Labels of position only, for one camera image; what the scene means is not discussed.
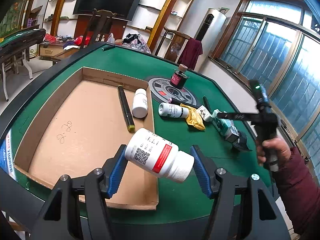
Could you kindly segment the person's right hand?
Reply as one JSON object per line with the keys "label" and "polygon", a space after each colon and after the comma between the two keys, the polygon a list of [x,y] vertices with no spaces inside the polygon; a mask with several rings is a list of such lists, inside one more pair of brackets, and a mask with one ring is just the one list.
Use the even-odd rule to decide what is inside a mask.
{"label": "person's right hand", "polygon": [[260,166],[262,166],[266,162],[265,150],[274,150],[276,152],[279,165],[283,165],[291,157],[291,150],[288,144],[284,139],[281,139],[279,137],[265,140],[263,142],[256,140],[255,145],[257,152],[257,161]]}

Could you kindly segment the maroon sleeved forearm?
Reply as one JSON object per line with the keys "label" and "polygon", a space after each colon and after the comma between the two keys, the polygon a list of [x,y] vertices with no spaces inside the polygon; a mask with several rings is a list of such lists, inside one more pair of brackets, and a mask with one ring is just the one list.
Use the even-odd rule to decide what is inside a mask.
{"label": "maroon sleeved forearm", "polygon": [[296,147],[273,177],[294,232],[300,239],[319,239],[319,186]]}

